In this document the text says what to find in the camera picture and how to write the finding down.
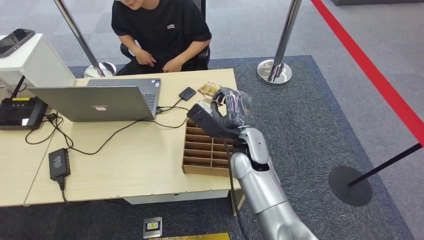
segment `black office chair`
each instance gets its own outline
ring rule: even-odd
[[[193,0],[193,2],[197,5],[197,7],[200,9],[201,14],[203,15],[204,19],[206,20],[206,0]],[[127,46],[124,44],[120,44],[120,51],[122,54],[124,54],[127,58],[133,59],[134,56],[130,53],[130,50]],[[209,46],[205,47],[199,54],[193,57],[194,59],[194,69],[195,70],[208,70],[208,64],[209,59],[211,58],[211,49]]]

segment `man's arm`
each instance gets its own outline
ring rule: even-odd
[[[187,50],[183,51],[180,55],[176,56],[174,59],[170,60],[163,66],[162,70],[164,73],[180,72],[181,67],[188,60],[192,59],[194,56],[199,54],[203,49],[205,49],[211,40],[207,41],[193,41]]]
[[[141,47],[136,44],[134,38],[130,35],[118,36],[121,43],[123,43],[131,52],[134,53],[137,62],[141,65],[150,65],[150,67],[154,67],[156,60],[153,56],[144,51]]]

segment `desk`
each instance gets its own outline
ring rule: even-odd
[[[53,131],[49,123],[43,123],[28,140],[38,142]],[[0,206],[20,206],[37,175],[51,139],[39,144],[25,143],[30,130],[0,130]]]
[[[186,87],[196,90],[208,81],[236,88],[232,69],[113,78],[160,78],[160,106],[172,106],[179,99],[178,94]],[[85,86],[87,82],[88,79],[78,79],[75,85]],[[182,101],[179,106],[191,108],[201,99],[203,96],[196,94],[189,101]],[[158,114],[156,121],[168,126],[178,126],[184,121],[186,114],[184,110],[173,109]],[[111,134],[129,123],[129,121],[71,122],[66,119],[61,129],[73,139],[75,148],[84,152],[94,152]],[[165,202],[163,199],[152,200],[152,198],[169,197],[180,193],[180,196],[185,193],[197,193],[198,199],[203,198],[202,193],[212,195],[228,193],[230,182],[227,177],[183,173],[181,165],[184,137],[185,127],[171,129],[151,122],[139,122],[115,135],[96,155],[83,155],[71,150],[69,152],[71,175],[66,178],[66,198],[69,201],[125,198],[131,202],[135,200],[134,197],[150,197],[148,200],[135,200],[137,203],[147,203]],[[47,153],[64,147],[66,144],[63,136],[55,134]],[[236,189],[240,188],[237,181],[234,181],[234,185]],[[50,180],[46,154],[25,204],[57,202],[63,202],[61,191],[58,184]]]

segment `wooden organizer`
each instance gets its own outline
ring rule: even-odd
[[[232,153],[233,140],[225,141]],[[209,137],[190,119],[185,128],[182,171],[186,174],[229,177],[227,150],[223,140]]]

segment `floor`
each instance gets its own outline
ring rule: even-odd
[[[264,59],[214,59],[209,67],[234,69],[237,88],[250,93],[253,124],[266,138],[281,186],[300,219],[322,240],[413,239],[379,177],[370,179],[374,196],[367,206],[348,206],[333,194],[331,169],[348,165],[363,171],[372,164],[314,59],[288,56],[286,62],[296,74],[284,88],[257,80],[255,66]],[[85,68],[70,69],[81,76]],[[246,203],[240,212],[248,239],[263,239]],[[163,217],[164,237],[228,232],[232,240],[243,239],[227,198],[136,206],[91,201],[75,207],[6,207],[0,208],[0,233],[8,240],[140,239],[142,220],[153,216]]]
[[[65,2],[99,61],[127,61],[109,24],[112,0]],[[424,3],[336,7],[323,2],[424,120]],[[273,56],[288,5],[209,0],[212,58]],[[69,66],[89,64],[52,0],[0,0],[0,22],[0,34],[34,29],[46,34]],[[313,57],[374,166],[417,143],[308,0],[302,2],[286,55]],[[379,174],[417,240],[424,240],[423,170],[420,150]]]

